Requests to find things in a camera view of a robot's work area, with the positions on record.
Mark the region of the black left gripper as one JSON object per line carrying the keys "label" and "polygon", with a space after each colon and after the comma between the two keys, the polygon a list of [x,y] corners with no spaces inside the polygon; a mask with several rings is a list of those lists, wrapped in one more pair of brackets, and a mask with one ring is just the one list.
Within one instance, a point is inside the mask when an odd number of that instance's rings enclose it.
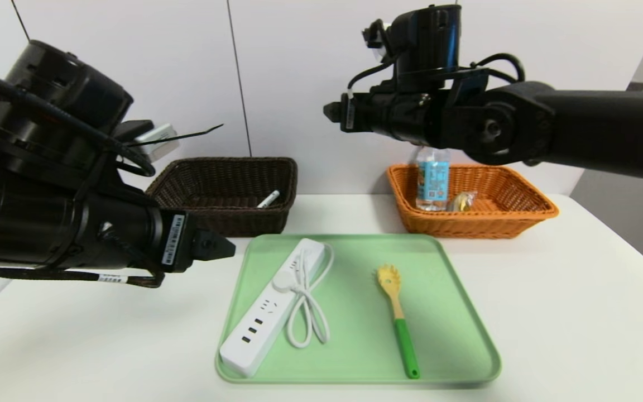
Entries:
{"label": "black left gripper", "polygon": [[147,194],[96,198],[96,267],[143,268],[146,263],[166,273],[184,272],[193,260],[235,256],[229,239],[206,229],[181,209],[164,209]]}

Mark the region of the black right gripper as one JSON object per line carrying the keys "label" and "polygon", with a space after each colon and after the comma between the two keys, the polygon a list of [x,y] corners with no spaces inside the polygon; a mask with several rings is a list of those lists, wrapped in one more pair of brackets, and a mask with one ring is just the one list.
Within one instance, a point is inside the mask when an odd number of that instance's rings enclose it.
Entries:
{"label": "black right gripper", "polygon": [[386,134],[386,115],[390,103],[391,95],[388,93],[354,93],[352,98],[342,94],[342,122],[341,102],[325,104],[323,114],[330,122],[341,122],[345,132]]}

